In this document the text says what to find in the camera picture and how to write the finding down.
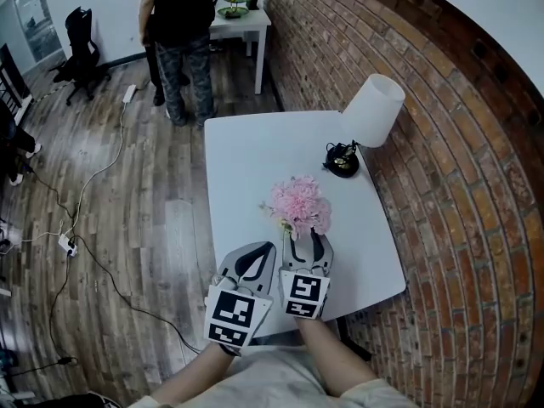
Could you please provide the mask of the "person's light shirt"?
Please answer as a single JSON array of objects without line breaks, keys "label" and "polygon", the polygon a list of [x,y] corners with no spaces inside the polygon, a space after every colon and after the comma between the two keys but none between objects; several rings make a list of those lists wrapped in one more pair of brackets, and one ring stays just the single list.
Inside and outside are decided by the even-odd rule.
[{"label": "person's light shirt", "polygon": [[381,378],[338,397],[326,393],[304,348],[253,346],[236,358],[226,378],[194,399],[162,405],[145,396],[128,408],[419,408]]}]

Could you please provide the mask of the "black metal rack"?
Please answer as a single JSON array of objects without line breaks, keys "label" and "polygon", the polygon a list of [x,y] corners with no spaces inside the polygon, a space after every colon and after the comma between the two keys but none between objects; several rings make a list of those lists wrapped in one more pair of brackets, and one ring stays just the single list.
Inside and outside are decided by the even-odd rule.
[{"label": "black metal rack", "polygon": [[20,124],[34,98],[14,62],[8,44],[0,47],[0,101],[16,124]]}]

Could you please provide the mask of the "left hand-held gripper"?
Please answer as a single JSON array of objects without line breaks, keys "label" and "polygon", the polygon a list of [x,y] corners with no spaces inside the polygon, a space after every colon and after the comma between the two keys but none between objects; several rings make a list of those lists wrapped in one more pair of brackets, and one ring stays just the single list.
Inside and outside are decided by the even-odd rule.
[{"label": "left hand-held gripper", "polygon": [[[241,246],[228,253],[218,281],[205,298],[203,337],[230,348],[245,348],[272,308],[268,294],[275,267],[276,247],[270,241]],[[243,286],[233,280],[242,280]]]}]

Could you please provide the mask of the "green tiered tray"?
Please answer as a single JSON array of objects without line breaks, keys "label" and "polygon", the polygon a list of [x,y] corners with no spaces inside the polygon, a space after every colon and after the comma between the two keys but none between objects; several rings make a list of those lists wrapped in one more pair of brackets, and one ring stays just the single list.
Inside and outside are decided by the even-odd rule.
[{"label": "green tiered tray", "polygon": [[237,19],[245,16],[249,9],[247,3],[250,0],[219,0],[218,14],[225,19]]}]

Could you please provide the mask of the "pink flowers with green stem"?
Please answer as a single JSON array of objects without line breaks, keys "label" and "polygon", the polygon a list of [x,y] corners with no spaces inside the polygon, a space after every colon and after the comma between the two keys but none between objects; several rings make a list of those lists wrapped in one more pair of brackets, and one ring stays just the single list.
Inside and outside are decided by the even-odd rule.
[{"label": "pink flowers with green stem", "polygon": [[294,241],[312,232],[325,235],[332,225],[332,205],[310,175],[292,176],[275,184],[270,201],[263,201],[259,208]]}]

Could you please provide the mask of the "small white side table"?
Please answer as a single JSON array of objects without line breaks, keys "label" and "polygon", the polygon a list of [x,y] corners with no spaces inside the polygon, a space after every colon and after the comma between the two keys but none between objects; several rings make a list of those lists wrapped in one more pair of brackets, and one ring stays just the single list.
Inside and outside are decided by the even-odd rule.
[{"label": "small white side table", "polygon": [[217,15],[210,27],[212,39],[223,39],[228,35],[240,34],[246,43],[246,55],[252,55],[252,42],[254,37],[258,44],[254,93],[262,92],[262,80],[264,73],[264,55],[267,39],[267,29],[272,25],[269,16],[263,9],[249,11],[238,19],[225,19]]}]

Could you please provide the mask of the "black office chair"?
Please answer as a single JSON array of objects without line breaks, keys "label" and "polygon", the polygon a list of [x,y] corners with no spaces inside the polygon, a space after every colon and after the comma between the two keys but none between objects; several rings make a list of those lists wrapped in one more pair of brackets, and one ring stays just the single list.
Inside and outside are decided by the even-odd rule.
[{"label": "black office chair", "polygon": [[57,71],[54,82],[72,82],[74,88],[66,99],[66,105],[71,105],[71,99],[83,89],[88,100],[94,95],[89,88],[91,83],[103,80],[110,81],[108,65],[100,65],[100,51],[91,38],[93,22],[92,10],[78,7],[65,19],[65,28],[70,40],[71,57],[65,62],[50,69]]}]

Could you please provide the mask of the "person's right forearm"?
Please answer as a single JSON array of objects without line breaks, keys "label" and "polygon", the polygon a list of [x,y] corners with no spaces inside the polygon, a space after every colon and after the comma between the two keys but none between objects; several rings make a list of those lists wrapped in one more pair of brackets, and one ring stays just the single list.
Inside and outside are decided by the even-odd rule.
[{"label": "person's right forearm", "polygon": [[377,379],[372,369],[321,320],[296,318],[297,328],[326,385],[339,397],[362,383]]}]

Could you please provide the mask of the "glass window panel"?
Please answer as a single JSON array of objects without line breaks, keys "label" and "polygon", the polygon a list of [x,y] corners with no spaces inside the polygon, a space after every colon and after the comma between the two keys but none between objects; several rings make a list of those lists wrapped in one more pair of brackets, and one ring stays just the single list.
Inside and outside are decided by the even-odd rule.
[{"label": "glass window panel", "polygon": [[61,49],[47,0],[14,0],[25,39],[36,62]]}]

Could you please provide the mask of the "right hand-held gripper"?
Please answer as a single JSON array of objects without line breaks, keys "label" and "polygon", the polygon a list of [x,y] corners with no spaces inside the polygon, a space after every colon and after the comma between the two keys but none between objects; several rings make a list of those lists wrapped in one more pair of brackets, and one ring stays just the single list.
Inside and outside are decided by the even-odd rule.
[{"label": "right hand-held gripper", "polygon": [[287,315],[306,320],[322,316],[330,288],[330,267],[333,250],[325,235],[311,230],[313,267],[294,269],[291,266],[306,264],[297,254],[296,242],[291,234],[283,236],[282,266],[279,269],[279,295],[282,309]]}]

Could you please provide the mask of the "table lamp with white shade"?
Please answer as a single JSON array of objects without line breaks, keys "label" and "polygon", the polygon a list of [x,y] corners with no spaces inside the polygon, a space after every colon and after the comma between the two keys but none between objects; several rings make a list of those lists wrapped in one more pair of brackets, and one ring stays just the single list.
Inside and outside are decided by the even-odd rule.
[{"label": "table lamp with white shade", "polygon": [[360,169],[358,152],[382,146],[400,113],[405,92],[382,74],[368,76],[338,118],[346,143],[329,143],[323,168],[339,178],[352,178]]}]

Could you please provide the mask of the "person's left forearm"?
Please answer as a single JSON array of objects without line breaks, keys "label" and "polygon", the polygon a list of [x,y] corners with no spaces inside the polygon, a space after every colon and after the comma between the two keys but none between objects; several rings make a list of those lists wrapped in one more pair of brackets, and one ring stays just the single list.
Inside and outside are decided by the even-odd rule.
[{"label": "person's left forearm", "polygon": [[220,344],[210,343],[186,367],[157,388],[151,398],[170,406],[192,400],[220,382],[234,358]]}]

